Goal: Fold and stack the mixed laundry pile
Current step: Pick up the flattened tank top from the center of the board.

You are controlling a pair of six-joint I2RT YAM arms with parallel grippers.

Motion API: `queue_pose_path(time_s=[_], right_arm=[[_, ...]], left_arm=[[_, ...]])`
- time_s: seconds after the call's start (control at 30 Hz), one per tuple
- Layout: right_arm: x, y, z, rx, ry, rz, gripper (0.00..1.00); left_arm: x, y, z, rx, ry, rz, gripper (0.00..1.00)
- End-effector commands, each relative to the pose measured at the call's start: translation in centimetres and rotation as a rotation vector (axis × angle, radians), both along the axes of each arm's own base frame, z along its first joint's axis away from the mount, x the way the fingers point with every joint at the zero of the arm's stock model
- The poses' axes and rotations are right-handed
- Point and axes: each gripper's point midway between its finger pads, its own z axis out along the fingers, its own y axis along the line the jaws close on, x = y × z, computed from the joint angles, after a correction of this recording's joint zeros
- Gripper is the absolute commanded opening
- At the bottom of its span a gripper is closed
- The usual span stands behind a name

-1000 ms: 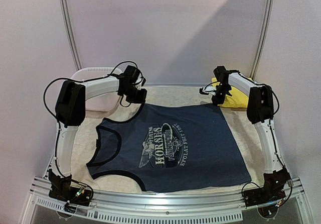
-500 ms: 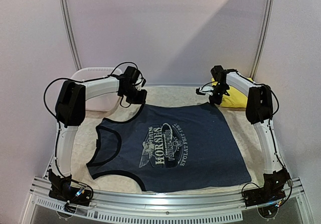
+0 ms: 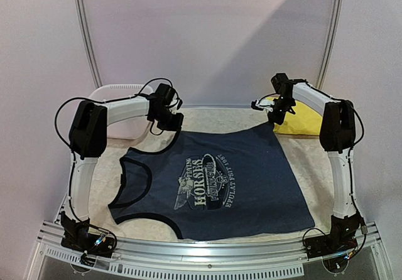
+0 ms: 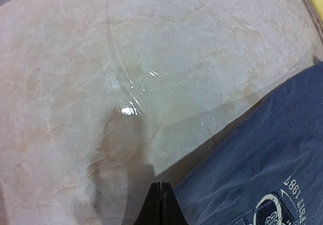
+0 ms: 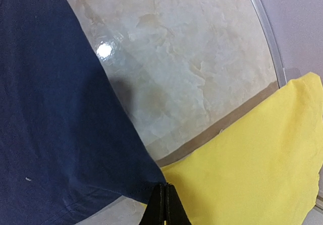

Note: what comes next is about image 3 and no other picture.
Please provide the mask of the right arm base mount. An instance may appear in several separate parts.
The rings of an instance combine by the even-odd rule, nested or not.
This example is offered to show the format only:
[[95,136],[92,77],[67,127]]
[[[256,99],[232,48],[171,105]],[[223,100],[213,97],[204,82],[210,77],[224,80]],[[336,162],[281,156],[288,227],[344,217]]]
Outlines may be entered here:
[[302,244],[309,259],[351,250],[344,256],[348,261],[361,251],[367,234],[366,222],[359,213],[344,218],[332,215],[328,234],[318,228],[310,228],[303,234]]

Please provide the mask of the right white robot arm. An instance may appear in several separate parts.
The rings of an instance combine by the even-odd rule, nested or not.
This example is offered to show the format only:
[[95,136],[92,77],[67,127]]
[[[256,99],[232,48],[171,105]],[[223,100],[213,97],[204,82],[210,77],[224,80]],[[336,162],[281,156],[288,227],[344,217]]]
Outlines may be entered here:
[[290,79],[277,73],[272,79],[278,98],[270,105],[268,121],[281,125],[299,101],[322,116],[319,141],[327,152],[334,183],[334,209],[325,247],[338,252],[362,224],[354,199],[354,146],[356,110],[349,100],[338,99],[310,85],[305,79]]

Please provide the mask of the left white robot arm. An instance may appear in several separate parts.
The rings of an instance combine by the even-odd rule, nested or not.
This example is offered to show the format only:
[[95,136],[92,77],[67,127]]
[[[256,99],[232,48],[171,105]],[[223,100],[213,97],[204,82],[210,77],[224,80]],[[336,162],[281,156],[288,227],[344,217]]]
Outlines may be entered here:
[[68,139],[64,140],[71,152],[68,184],[68,208],[60,214],[62,227],[69,232],[69,241],[80,251],[89,250],[94,242],[88,227],[89,192],[98,158],[106,149],[107,128],[111,124],[137,117],[145,117],[161,131],[179,135],[184,116],[178,110],[182,100],[167,78],[151,94],[142,91],[123,98],[93,100],[78,97],[79,106],[73,119]]

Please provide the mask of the navy blue tank top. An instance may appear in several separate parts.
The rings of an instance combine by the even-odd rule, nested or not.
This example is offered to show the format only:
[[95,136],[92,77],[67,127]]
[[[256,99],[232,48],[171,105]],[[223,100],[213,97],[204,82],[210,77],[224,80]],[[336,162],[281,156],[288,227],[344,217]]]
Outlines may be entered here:
[[315,224],[268,122],[225,134],[183,131],[160,151],[129,148],[119,162],[121,185],[109,204],[118,224],[156,220],[200,241]]

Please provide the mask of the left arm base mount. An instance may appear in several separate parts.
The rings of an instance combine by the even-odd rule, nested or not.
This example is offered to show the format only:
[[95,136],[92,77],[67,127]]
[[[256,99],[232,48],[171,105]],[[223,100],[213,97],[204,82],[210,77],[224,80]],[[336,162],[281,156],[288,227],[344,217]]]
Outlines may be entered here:
[[114,233],[92,225],[90,219],[76,221],[60,214],[60,223],[64,229],[61,246],[83,252],[88,255],[111,258],[117,247],[117,237]]

